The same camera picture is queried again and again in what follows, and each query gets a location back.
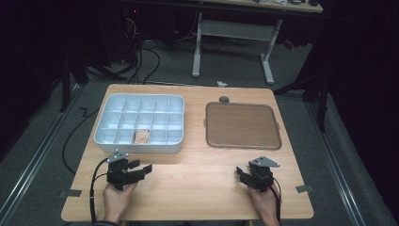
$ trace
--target desk top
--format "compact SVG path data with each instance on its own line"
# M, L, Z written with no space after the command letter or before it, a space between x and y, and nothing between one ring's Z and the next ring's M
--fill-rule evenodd
M283 9L283 10L291 10L291 11L301 11L301 12L316 12L321 13L323 8L319 5L313 7L309 4L309 0L306 3L302 3L299 5L294 5L291 3L287 3L285 6L279 3L273 2L273 0L268 0L263 3L255 3L252 0L201 0L202 2L208 3L218 3L218 4L232 4L246 7L260 7L260 8L274 8L274 9Z
M129 160L140 159L141 165L153 164L152 173L138 183L125 220L217 220L256 219L247 187L239 183L235 168L247 170L248 160L264 155L281 165L272 169L281 185L282 218L311 218L313 209L306 192L290 140L270 89L171 87L151 85L111 85L104 99L112 93L178 94L184 97L184 140L179 153L131 153ZM206 142L205 107L228 96L231 103L269 105L279 124L282 146L279 150L220 149ZM109 156L94 142L98 114L88 139L71 189L82 190L80 197L68 197L62 211L67 221L90 221L88 191L94 169ZM107 171L100 167L98 175ZM95 205L98 219L104 217L103 190L105 177L95 183Z

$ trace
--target white plastic container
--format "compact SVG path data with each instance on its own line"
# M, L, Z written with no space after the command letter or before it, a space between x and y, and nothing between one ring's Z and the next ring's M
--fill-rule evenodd
M148 143L135 144L137 130L149 130ZM110 95L94 134L105 152L177 153L184 137L184 99L179 95Z

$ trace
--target translucent brown lid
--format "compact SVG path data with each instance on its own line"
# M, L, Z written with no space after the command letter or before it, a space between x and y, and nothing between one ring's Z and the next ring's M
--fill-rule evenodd
M268 105L209 103L206 140L213 147L281 148L279 127Z

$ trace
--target desk leg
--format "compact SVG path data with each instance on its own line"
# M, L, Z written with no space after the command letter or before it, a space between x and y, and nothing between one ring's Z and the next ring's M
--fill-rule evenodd
M264 76L266 77L266 83L268 85L274 84L273 74L270 70L270 65L269 65L269 58L270 54L272 53L273 46L276 42L277 35L279 34L279 28L281 27L281 23L282 19L278 19L273 29L272 38L270 39L267 51L265 54L261 54Z
M202 36L202 12L199 12L199 22L197 29L197 46L194 54L193 77L200 77L200 39Z

